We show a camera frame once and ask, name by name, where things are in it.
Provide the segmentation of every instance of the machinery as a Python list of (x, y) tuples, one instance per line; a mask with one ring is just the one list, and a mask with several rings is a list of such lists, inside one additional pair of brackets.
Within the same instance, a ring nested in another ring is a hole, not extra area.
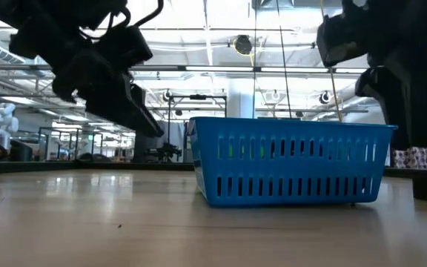
[(333, 67), (367, 54), (370, 68), (356, 83), (357, 96), (375, 98), (398, 129), (394, 149), (427, 147), (427, 0), (342, 0), (342, 14), (317, 31), (322, 63)]
[(11, 134), (19, 129), (19, 120), (13, 117), (13, 112), (16, 109), (14, 104), (0, 104), (0, 145), (9, 150)]
[(157, 158), (158, 162), (171, 163), (171, 158), (176, 155), (177, 160), (182, 155), (182, 150), (178, 149), (177, 146), (171, 145), (170, 143), (165, 142), (162, 144), (161, 148), (151, 148), (147, 149), (145, 156), (154, 156)]
[[(86, 111), (119, 125), (162, 136), (163, 132), (139, 101), (141, 88), (135, 85), (129, 67), (142, 64), (153, 54), (139, 27), (161, 13), (158, 8), (130, 23), (128, 0), (0, 0), (0, 20), (18, 29), (11, 36), (10, 52), (34, 59), (41, 56), (56, 78), (53, 92), (75, 102), (86, 102)], [(96, 30), (110, 14), (107, 32), (100, 37), (82, 29)], [(125, 20), (113, 25), (113, 18)]]

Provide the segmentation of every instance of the white robot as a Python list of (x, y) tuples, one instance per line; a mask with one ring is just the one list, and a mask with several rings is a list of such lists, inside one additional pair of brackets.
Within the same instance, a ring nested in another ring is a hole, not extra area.
[(0, 145), (9, 150), (11, 134), (19, 130), (19, 120), (13, 117), (14, 104), (0, 104)]

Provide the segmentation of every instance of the desk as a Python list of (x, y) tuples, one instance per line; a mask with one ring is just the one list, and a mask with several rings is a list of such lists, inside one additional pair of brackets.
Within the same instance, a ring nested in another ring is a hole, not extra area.
[(210, 208), (193, 172), (0, 174), (0, 266), (427, 267), (427, 202)]

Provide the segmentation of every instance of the basket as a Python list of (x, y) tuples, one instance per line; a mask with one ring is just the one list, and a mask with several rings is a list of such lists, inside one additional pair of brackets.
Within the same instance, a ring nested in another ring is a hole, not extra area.
[(210, 205), (373, 202), (395, 127), (196, 117), (197, 184)]

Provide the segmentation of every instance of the patterned fabric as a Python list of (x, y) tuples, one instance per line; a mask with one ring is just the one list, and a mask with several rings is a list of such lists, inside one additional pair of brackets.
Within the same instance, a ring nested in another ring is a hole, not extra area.
[(427, 148), (393, 151), (395, 168), (427, 169)]

